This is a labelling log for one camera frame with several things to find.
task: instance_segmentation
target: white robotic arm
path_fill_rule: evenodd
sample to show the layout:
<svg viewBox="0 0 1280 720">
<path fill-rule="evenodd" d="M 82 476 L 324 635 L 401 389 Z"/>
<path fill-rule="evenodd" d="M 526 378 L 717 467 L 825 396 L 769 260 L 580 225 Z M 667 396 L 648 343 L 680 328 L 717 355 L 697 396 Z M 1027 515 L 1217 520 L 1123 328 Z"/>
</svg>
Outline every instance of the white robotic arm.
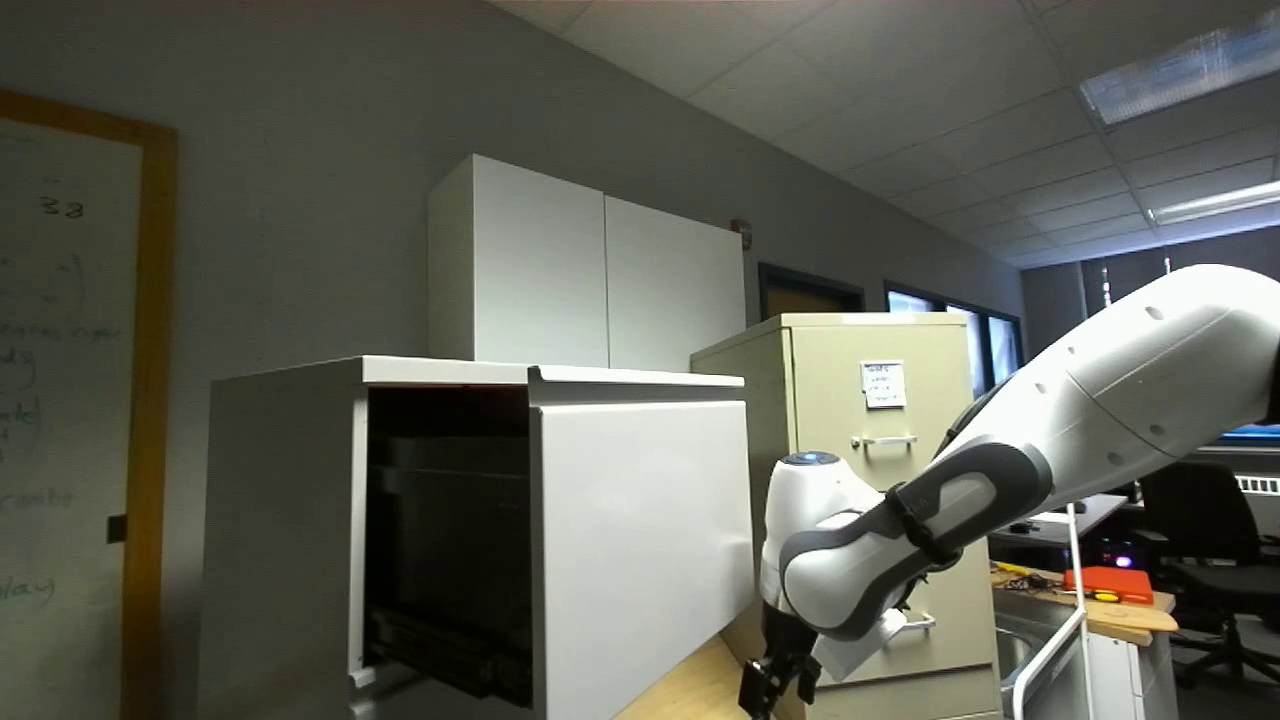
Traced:
<svg viewBox="0 0 1280 720">
<path fill-rule="evenodd" d="M 1280 285 L 1180 269 L 1071 328 L 885 494 L 825 452 L 776 462 L 764 546 L 764 656 L 738 704 L 769 715 L 815 660 L 830 674 L 879 648 L 885 607 L 965 545 L 1037 507 L 1148 476 L 1223 427 L 1280 414 Z"/>
</svg>

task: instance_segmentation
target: chair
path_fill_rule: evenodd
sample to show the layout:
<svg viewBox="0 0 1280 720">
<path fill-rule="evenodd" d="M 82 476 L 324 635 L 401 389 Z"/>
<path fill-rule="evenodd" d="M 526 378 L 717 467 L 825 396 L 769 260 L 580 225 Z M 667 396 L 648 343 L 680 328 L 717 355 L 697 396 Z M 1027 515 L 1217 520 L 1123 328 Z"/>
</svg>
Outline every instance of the chair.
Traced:
<svg viewBox="0 0 1280 720">
<path fill-rule="evenodd" d="M 1211 628 L 1221 638 L 1170 642 L 1202 648 L 1202 656 L 1176 673 L 1192 682 L 1199 673 L 1227 663 L 1234 679 L 1243 667 L 1280 682 L 1280 656 L 1243 648 L 1234 616 L 1267 616 L 1280 607 L 1280 565 L 1265 561 L 1251 507 L 1223 462 L 1170 462 L 1139 480 L 1145 537 L 1154 537 L 1152 575 L 1170 582 L 1176 620 L 1185 628 Z"/>
</svg>

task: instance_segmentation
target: ceiling light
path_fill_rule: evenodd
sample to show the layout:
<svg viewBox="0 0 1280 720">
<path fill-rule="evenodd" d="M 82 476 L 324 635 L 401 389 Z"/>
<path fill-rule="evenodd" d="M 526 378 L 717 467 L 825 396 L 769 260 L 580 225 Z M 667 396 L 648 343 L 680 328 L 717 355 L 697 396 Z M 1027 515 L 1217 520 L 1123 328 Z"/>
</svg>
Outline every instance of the ceiling light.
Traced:
<svg viewBox="0 0 1280 720">
<path fill-rule="evenodd" d="M 1280 202 L 1280 179 L 1221 191 L 1221 194 L 1199 194 L 1187 202 L 1148 208 L 1148 220 L 1152 225 L 1185 225 L 1185 220 L 1223 216 L 1223 211 L 1243 211 L 1243 208 L 1265 208 L 1265 202 Z"/>
<path fill-rule="evenodd" d="M 1163 54 L 1088 77 L 1080 90 L 1102 123 L 1120 123 L 1267 71 L 1280 71 L 1280 11 L 1243 28 L 1195 37 Z"/>
</svg>

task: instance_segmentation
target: gray wall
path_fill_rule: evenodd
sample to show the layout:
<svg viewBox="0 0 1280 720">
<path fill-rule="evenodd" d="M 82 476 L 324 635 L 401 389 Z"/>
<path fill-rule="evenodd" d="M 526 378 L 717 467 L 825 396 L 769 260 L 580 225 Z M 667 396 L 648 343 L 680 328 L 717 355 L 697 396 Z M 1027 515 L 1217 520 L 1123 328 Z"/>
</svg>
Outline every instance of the gray wall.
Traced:
<svg viewBox="0 0 1280 720">
<path fill-rule="evenodd" d="M 423 352 L 423 198 L 467 152 L 744 216 L 796 271 L 1018 313 L 1010 269 L 475 0 L 0 0 L 0 84 L 180 132 L 169 715 L 191 715 L 206 378 Z"/>
</svg>

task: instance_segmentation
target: white cupboard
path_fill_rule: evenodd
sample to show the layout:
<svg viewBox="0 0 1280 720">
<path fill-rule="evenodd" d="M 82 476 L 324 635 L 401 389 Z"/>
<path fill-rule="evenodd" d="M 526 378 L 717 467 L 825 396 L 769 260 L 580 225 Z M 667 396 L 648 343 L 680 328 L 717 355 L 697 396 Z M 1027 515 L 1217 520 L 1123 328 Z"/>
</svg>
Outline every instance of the white cupboard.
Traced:
<svg viewBox="0 0 1280 720">
<path fill-rule="evenodd" d="M 198 720 L 599 720 L 752 599 L 736 374 L 221 378 Z"/>
<path fill-rule="evenodd" d="M 467 154 L 427 202 L 427 352 L 687 369 L 744 328 L 726 229 Z"/>
</svg>

